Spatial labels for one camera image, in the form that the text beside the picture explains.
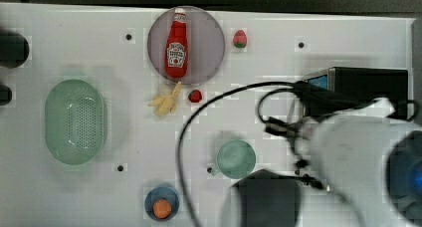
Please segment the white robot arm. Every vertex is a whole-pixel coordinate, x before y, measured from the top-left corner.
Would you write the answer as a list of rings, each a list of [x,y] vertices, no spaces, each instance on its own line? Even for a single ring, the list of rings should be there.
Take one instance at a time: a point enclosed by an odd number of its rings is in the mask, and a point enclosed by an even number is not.
[[[421,227],[420,125],[337,113],[314,129],[310,154],[316,188],[345,200],[361,227]],[[232,227],[298,227],[307,180],[265,169],[241,179]]]

